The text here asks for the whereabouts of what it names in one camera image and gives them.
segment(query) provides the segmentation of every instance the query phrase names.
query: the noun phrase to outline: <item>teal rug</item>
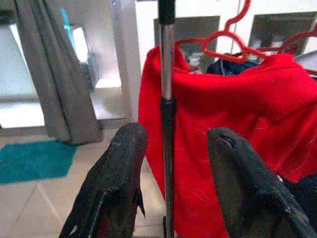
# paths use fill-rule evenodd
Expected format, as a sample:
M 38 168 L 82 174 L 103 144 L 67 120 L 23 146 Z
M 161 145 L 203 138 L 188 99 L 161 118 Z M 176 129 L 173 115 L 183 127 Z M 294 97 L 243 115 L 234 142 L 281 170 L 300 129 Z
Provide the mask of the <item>teal rug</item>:
M 58 141 L 8 144 L 0 150 L 0 184 L 64 177 L 76 149 Z

